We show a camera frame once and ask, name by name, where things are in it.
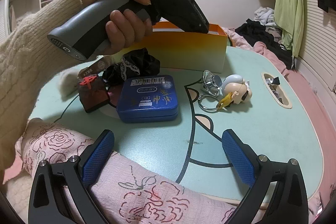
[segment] cream knit sweater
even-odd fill
[[[14,145],[25,131],[41,88],[78,63],[52,45],[47,34],[81,9],[81,0],[54,0],[0,42],[0,184],[3,171],[14,162]]]

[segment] black scrunchie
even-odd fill
[[[119,85],[126,79],[139,76],[158,75],[160,61],[148,54],[146,48],[133,50],[123,55],[121,62],[109,66],[103,72],[107,85]]]

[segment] orange box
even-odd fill
[[[209,70],[221,73],[227,46],[227,35],[218,25],[210,24],[209,33],[183,32],[168,21],[153,26],[153,34],[141,42],[114,55],[119,62],[122,55],[146,47],[149,54],[160,60],[161,67]]]

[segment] key ring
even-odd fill
[[[217,102],[219,102],[219,100],[216,97],[214,97],[210,94],[203,94],[200,97],[198,97],[198,99],[197,99],[198,105],[199,105],[200,108],[202,108],[203,110],[206,110],[206,111],[217,111],[217,110],[219,110],[219,107],[209,108],[209,107],[205,107],[204,105],[202,105],[202,100],[205,97],[211,97],[211,98],[215,99]]]

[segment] hand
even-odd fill
[[[97,0],[82,0],[83,6],[88,6]],[[150,5],[150,0],[135,0],[143,5]],[[142,22],[131,10],[126,9],[122,14],[118,10],[110,14],[110,21],[105,26],[111,47],[104,55],[115,54],[123,48],[139,42],[144,36],[152,33],[152,23],[149,19]]]

